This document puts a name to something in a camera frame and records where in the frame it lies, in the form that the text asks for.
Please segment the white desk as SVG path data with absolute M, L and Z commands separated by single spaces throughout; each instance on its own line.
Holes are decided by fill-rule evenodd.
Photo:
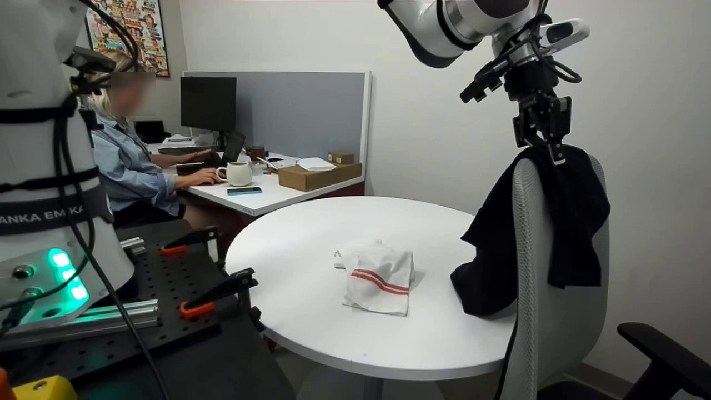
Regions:
M 358 153 L 359 160 L 362 162 L 360 177 L 311 192 L 300 192 L 283 187 L 278 183 L 278 178 L 275 175 L 265 175 L 262 172 L 258 172 L 252 178 L 252 183 L 259 186 L 262 193 L 232 196 L 228 195 L 228 185 L 226 184 L 189 187 L 186 192 L 251 217 L 261 216 L 274 212 L 278 208 L 289 207 L 313 198 L 363 195 L 365 193 L 367 149 L 368 140 L 361 140 Z

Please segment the grey mesh office chair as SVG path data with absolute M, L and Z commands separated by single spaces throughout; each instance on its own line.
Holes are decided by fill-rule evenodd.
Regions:
M 531 161 L 516 164 L 512 207 L 517 244 L 517 317 L 495 400 L 612 400 L 575 381 L 553 383 L 591 352 L 602 334 L 609 284 L 609 225 L 593 238 L 602 283 L 559 289 L 548 284 L 554 229 L 540 174 Z M 626 322 L 617 331 L 649 359 L 623 400 L 671 400 L 682 390 L 711 400 L 711 364 L 655 327 Z

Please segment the white towel with red stripes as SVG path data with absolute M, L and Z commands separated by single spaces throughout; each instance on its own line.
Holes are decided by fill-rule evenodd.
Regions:
M 336 249 L 333 265 L 343 270 L 343 306 L 405 317 L 415 281 L 414 254 L 380 239 L 353 241 Z

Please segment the stack of papers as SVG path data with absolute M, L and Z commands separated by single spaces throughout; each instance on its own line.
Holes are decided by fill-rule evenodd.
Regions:
M 158 146 L 157 152 L 162 155 L 178 156 L 206 150 L 216 151 L 215 143 L 211 133 L 190 137 L 173 135 Z

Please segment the person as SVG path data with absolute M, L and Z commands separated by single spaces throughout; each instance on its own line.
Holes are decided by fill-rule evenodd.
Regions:
M 203 162 L 210 150 L 181 155 L 153 154 L 134 129 L 133 115 L 143 102 L 144 68 L 133 66 L 132 58 L 118 50 L 102 55 L 114 61 L 114 71 L 129 71 L 129 78 L 111 83 L 87 100 L 101 129 L 92 132 L 94 161 L 105 186 L 114 226 L 127 228 L 165 221 L 187 221 L 195 230 L 217 226 L 222 238 L 231 240 L 247 225 L 247 219 L 231 208 L 207 202 L 181 191 L 192 186 L 218 184 L 216 169 L 203 168 L 193 174 L 168 174 L 176 164 Z

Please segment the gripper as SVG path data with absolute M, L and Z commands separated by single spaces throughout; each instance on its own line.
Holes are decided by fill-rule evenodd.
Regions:
M 517 147 L 541 147 L 545 141 L 554 166 L 564 164 L 562 140 L 570 132 L 572 98 L 558 98 L 554 93 L 559 77 L 542 61 L 529 61 L 514 66 L 503 78 L 508 98 L 519 107 L 518 116 L 513 118 Z M 540 135 L 539 114 L 547 121 L 544 138 Z

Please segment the black monitor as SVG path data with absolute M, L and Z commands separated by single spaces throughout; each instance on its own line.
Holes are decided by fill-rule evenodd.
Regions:
M 181 126 L 217 132 L 224 150 L 237 127 L 238 81 L 234 77 L 180 77 Z

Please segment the black tablet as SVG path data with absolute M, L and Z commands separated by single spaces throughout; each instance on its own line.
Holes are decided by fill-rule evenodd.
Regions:
M 226 167 L 229 163 L 238 162 L 246 137 L 238 131 L 231 132 L 224 147 L 219 167 Z

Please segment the white mug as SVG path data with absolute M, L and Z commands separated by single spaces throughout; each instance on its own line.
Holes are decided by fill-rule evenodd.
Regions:
M 252 183 L 252 167 L 247 162 L 228 162 L 216 169 L 221 182 L 234 187 L 246 187 Z

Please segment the white paper sheet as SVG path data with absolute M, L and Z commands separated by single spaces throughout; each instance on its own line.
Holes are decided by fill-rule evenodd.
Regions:
M 319 157 L 302 158 L 296 165 L 308 172 L 325 172 L 336 168 L 336 165 Z

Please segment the yellow object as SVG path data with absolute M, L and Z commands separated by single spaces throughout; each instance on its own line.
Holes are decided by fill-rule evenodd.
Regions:
M 59 375 L 15 386 L 11 390 L 16 400 L 78 400 L 71 381 Z

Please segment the black towel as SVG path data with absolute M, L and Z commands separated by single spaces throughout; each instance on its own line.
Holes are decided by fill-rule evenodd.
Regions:
M 565 162 L 554 166 L 543 148 L 528 147 L 516 161 L 533 162 L 553 220 L 548 283 L 559 289 L 597 287 L 602 269 L 592 239 L 611 212 L 605 189 L 584 150 L 564 147 Z M 501 174 L 462 240 L 475 247 L 472 261 L 451 273 L 465 314 L 492 316 L 517 298 L 517 244 L 513 220 L 516 162 Z

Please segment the large flat cardboard box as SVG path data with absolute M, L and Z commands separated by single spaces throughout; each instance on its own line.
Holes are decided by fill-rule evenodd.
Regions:
M 361 163 L 332 164 L 332 166 L 334 168 L 327 171 L 308 171 L 298 165 L 286 167 L 279 170 L 278 182 L 281 186 L 289 189 L 312 192 L 313 190 L 340 184 L 350 179 L 356 179 L 363 172 Z

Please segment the colourful framed poster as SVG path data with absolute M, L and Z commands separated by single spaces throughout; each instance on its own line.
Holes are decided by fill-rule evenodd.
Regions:
M 170 77 L 166 36 L 163 33 L 160 0 L 92 0 L 99 10 L 112 16 L 139 46 L 139 63 L 157 77 Z M 98 13 L 87 10 L 87 37 L 94 51 L 107 49 L 129 53 L 124 41 Z

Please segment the grey partition panel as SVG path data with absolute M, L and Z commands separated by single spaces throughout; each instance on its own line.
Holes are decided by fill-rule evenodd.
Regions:
M 247 145 L 325 159 L 331 151 L 368 161 L 371 71 L 185 71 L 236 80 L 236 129 Z

